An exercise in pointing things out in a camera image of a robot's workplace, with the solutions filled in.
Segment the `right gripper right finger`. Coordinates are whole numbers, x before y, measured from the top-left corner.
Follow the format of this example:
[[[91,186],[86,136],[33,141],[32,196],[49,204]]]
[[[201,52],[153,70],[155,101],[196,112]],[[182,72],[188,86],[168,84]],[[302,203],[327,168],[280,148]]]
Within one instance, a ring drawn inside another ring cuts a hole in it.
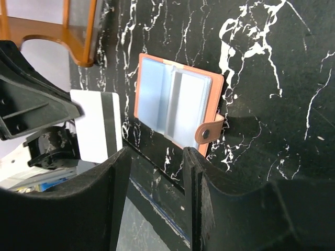
[[[249,189],[183,150],[191,250],[334,250],[334,182],[275,180]]]

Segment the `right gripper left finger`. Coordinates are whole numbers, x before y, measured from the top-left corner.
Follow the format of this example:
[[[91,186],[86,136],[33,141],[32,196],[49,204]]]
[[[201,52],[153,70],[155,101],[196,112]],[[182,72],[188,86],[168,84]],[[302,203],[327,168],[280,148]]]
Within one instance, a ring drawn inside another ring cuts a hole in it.
[[[44,192],[1,190],[1,250],[115,250],[131,170],[122,148]]]

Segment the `white card black stripe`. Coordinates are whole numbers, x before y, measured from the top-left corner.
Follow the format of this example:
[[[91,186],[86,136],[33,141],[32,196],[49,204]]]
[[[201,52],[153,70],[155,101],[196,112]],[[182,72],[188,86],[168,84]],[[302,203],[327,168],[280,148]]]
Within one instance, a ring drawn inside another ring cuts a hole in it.
[[[117,93],[70,90],[81,116],[74,119],[81,160],[102,163],[122,149],[120,100]]]

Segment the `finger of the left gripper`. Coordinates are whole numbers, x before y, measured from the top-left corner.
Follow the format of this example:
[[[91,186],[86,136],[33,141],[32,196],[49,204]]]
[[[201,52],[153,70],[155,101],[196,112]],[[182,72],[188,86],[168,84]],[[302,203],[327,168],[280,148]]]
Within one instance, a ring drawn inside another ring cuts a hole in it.
[[[31,159],[29,167],[55,170],[57,168],[76,167],[80,160],[77,137],[69,129],[52,126],[42,129],[24,142]]]
[[[40,75],[9,40],[1,41],[1,140],[78,118],[70,94]]]

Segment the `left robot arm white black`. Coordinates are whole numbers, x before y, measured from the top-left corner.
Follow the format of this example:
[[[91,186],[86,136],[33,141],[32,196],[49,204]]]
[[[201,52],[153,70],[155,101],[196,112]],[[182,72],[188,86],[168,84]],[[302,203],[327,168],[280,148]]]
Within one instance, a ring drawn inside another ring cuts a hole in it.
[[[77,138],[65,124],[79,116],[68,92],[41,76],[12,41],[1,41],[1,140],[26,137],[1,158],[2,187],[29,174],[75,167]]]

